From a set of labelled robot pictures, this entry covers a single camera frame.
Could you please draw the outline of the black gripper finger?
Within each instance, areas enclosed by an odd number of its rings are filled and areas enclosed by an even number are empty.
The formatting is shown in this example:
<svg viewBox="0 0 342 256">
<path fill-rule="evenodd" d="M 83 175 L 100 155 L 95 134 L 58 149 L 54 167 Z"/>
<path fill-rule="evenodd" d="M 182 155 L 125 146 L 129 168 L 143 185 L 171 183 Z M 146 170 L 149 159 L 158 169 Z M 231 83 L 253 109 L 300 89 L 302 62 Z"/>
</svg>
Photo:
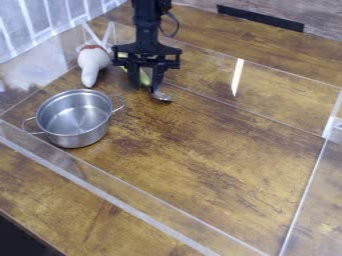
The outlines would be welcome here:
<svg viewBox="0 0 342 256">
<path fill-rule="evenodd" d="M 163 77 L 166 72 L 165 65 L 155 65 L 153 68 L 153 82 L 151 82 L 151 92 L 157 93 L 161 89 Z"/>
<path fill-rule="evenodd" d="M 129 74 L 131 85 L 135 88 L 139 88 L 141 87 L 141 69 L 137 63 L 130 63 L 127 65 L 127 74 Z"/>
</svg>

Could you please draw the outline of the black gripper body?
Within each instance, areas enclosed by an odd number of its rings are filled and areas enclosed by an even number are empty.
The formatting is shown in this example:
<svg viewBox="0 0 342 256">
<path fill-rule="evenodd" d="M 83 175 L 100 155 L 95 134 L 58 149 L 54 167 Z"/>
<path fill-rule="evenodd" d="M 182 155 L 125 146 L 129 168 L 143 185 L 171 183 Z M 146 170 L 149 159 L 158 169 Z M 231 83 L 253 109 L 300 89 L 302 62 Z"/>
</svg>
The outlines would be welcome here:
<svg viewBox="0 0 342 256">
<path fill-rule="evenodd" d="M 141 67 L 153 67 L 163 64 L 167 69 L 181 68 L 182 50 L 157 43 L 150 48 L 141 49 L 137 43 L 114 45 L 111 47 L 114 57 L 112 65 L 127 68 L 137 64 Z"/>
</svg>

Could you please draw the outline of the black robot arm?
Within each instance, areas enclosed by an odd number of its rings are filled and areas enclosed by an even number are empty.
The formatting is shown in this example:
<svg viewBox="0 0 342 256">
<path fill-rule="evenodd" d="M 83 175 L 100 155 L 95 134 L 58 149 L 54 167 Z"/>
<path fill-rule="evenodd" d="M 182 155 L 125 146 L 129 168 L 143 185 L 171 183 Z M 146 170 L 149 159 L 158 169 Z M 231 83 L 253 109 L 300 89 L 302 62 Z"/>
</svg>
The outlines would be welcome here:
<svg viewBox="0 0 342 256">
<path fill-rule="evenodd" d="M 162 44 L 158 34 L 162 30 L 163 15 L 179 23 L 170 12 L 171 0 L 133 0 L 133 7 L 137 40 L 134 43 L 112 46 L 112 65 L 127 69 L 129 78 L 135 87 L 141 85 L 141 68 L 151 68 L 151 96 L 161 101 L 170 101 L 171 98 L 161 91 L 161 87 L 165 72 L 169 69 L 181 68 L 182 50 Z"/>
</svg>

